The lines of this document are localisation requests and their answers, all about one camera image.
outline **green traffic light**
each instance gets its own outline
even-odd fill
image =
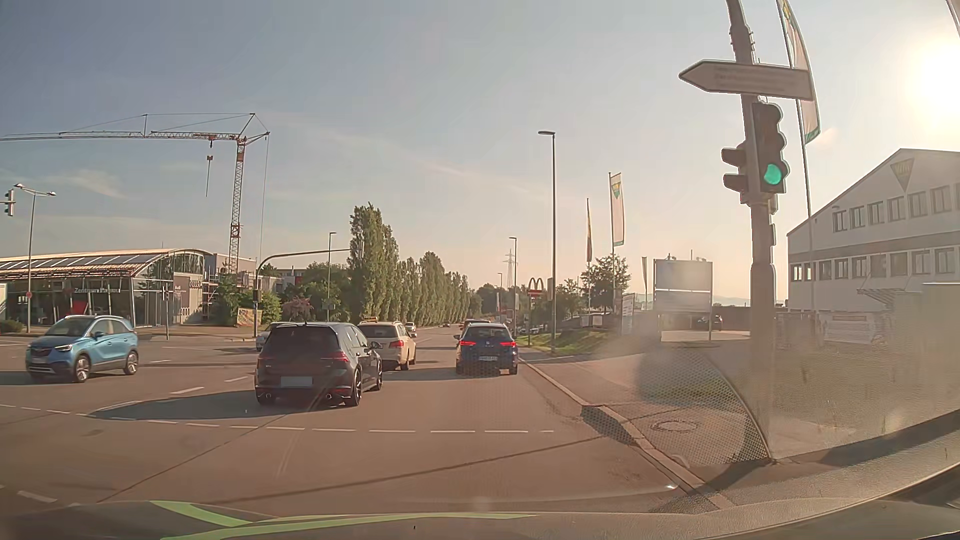
[[[768,163],[767,171],[763,173],[763,181],[769,185],[777,185],[783,182],[783,173],[779,167],[773,163]]]

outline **asphalt road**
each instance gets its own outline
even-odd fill
[[[262,406],[249,342],[141,343],[139,373],[32,384],[28,339],[0,337],[0,515],[174,500],[289,516],[421,511],[642,512],[679,493],[594,430],[529,367],[458,376],[455,328],[356,408]]]

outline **traffic light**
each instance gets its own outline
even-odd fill
[[[13,194],[14,194],[14,191],[12,189],[8,191],[7,200],[3,202],[3,204],[7,205],[7,207],[3,211],[10,217],[13,217],[13,205],[16,204],[16,200]]]
[[[783,113],[773,103],[753,102],[756,161],[759,165],[760,191],[786,193],[786,175],[790,167],[783,160],[786,138],[780,132]]]
[[[723,175],[723,185],[729,189],[732,189],[733,191],[746,193],[748,189],[746,175],[747,143],[741,142],[736,148],[724,148],[720,151],[720,157],[723,159],[724,163],[727,165],[733,165],[737,170],[737,174]]]

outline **manhole cover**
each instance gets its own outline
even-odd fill
[[[664,420],[663,422],[657,422],[653,426],[654,430],[660,431],[693,431],[697,429],[697,425],[692,422],[684,422],[683,420]]]

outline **light blue suv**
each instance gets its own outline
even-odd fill
[[[69,315],[27,347],[27,373],[34,382],[66,377],[84,382],[98,371],[136,373],[137,336],[126,319],[113,315]]]

